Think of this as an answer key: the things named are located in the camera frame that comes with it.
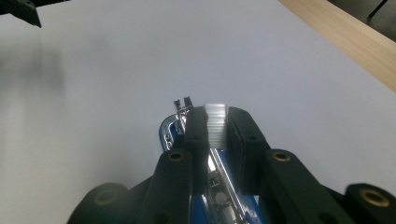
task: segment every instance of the white table surface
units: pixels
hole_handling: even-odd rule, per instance
[[[325,186],[396,194],[396,94],[276,0],[74,0],[0,17],[0,223],[152,175],[173,100],[246,109]]]

